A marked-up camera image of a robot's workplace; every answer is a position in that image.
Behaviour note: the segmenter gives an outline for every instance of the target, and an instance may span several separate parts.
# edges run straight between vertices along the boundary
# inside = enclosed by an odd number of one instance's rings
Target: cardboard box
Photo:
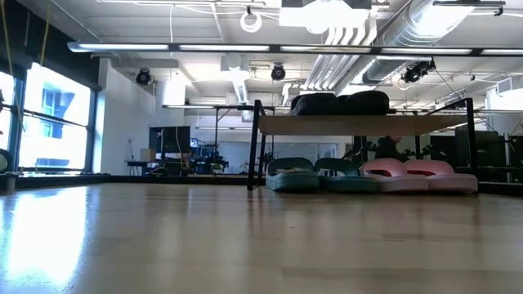
[[[140,161],[153,162],[154,160],[156,160],[156,150],[140,149]]]

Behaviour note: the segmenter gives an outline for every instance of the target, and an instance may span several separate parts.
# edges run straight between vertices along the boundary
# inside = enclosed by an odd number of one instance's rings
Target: fluorescent light fixture
[[[163,105],[164,108],[170,109],[214,109],[211,105]]]
[[[413,61],[432,61],[430,56],[376,56],[377,60],[413,60]]]
[[[167,44],[111,44],[111,43],[76,43],[84,51],[168,51]]]
[[[264,45],[180,45],[181,51],[269,51]]]
[[[443,7],[502,7],[507,5],[504,1],[434,1],[432,3],[434,6],[443,6]]]
[[[425,55],[466,55],[470,54],[472,49],[458,48],[383,48],[380,53],[383,54],[425,54]]]
[[[282,52],[301,52],[301,53],[331,53],[331,54],[364,54],[369,53],[367,47],[344,47],[344,46],[281,46]]]
[[[196,127],[196,130],[216,130],[215,127]],[[251,131],[251,127],[218,127],[218,130],[229,130],[229,131]]]
[[[482,55],[520,56],[523,49],[484,49]]]

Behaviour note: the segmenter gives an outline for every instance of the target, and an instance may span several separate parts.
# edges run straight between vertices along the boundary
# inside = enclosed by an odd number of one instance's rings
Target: wooden floor
[[[0,293],[523,293],[517,198],[107,184],[0,197]]]

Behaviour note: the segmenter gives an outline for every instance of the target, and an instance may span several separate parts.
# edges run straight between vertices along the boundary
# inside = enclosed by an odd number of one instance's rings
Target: potted plant
[[[215,174],[221,173],[221,164],[220,163],[211,163],[212,172]]]

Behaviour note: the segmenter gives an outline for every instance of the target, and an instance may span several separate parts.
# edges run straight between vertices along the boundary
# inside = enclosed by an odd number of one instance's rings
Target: white ceiling
[[[42,18],[46,14],[47,1],[18,0],[31,11]],[[52,0],[51,22],[71,38],[82,41],[104,42],[169,42],[169,10],[170,7],[144,7],[122,3],[100,3],[96,0]],[[523,1],[506,0],[505,11],[523,14]],[[406,0],[389,0],[391,4],[387,13],[381,17],[386,19],[397,11]],[[278,7],[279,1],[269,1],[270,7]],[[195,7],[198,10],[210,12],[207,7]],[[241,11],[242,8],[218,7],[219,12]],[[71,19],[71,16],[85,28]],[[213,15],[187,11],[175,7],[172,12],[172,27],[174,42],[230,42],[230,43],[322,43],[324,36],[308,33],[303,28],[279,27],[277,20],[264,18],[261,29],[256,33],[247,33],[239,25],[241,15],[219,15],[218,20]],[[468,16],[452,33],[444,37],[441,46],[493,46],[508,47],[523,45],[523,34],[519,28],[523,26],[523,18],[511,16]],[[171,58],[169,54],[140,54],[128,56],[137,58]],[[202,96],[224,96],[225,92],[233,91],[232,84],[226,81],[213,80],[220,71],[221,54],[174,54],[173,58],[181,62],[190,79],[194,80],[197,94]],[[250,91],[273,91],[281,93],[282,82],[270,80],[268,68],[275,62],[282,62],[287,70],[287,78],[306,78],[312,68],[316,56],[305,55],[250,55],[251,63],[258,67],[256,78],[247,81]],[[523,60],[517,58],[438,58],[438,70],[452,72],[443,74],[445,80],[454,89],[471,87],[469,96],[477,99],[480,104],[484,99],[485,88],[493,83],[470,81],[469,72],[484,72],[476,79],[487,79],[498,73],[523,72]],[[398,78],[391,81],[392,87],[380,87],[392,101],[392,105],[408,105],[416,107],[427,105],[434,99],[447,96],[452,91],[443,83],[438,75],[425,77],[422,82],[403,91],[398,87]]]

